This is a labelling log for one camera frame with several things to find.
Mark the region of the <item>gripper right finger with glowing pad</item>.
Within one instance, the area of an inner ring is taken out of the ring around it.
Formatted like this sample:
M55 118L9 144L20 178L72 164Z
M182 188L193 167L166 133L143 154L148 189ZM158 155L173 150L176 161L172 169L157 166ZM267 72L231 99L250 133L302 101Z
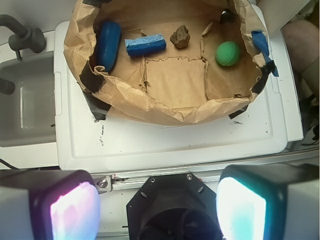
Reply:
M320 168L229 165L220 175L216 211L227 240L318 240Z

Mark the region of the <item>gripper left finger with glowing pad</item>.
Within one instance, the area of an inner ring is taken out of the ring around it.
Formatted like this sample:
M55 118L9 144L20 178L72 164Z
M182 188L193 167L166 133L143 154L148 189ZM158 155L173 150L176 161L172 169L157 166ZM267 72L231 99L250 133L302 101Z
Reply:
M1 170L2 240L94 240L101 204L84 170Z

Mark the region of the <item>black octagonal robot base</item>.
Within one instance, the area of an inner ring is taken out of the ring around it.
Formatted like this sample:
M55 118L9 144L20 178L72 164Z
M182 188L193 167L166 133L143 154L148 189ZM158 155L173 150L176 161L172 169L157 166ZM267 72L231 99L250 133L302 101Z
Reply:
M131 240L221 240L216 193L197 178L186 185L143 185L126 205Z

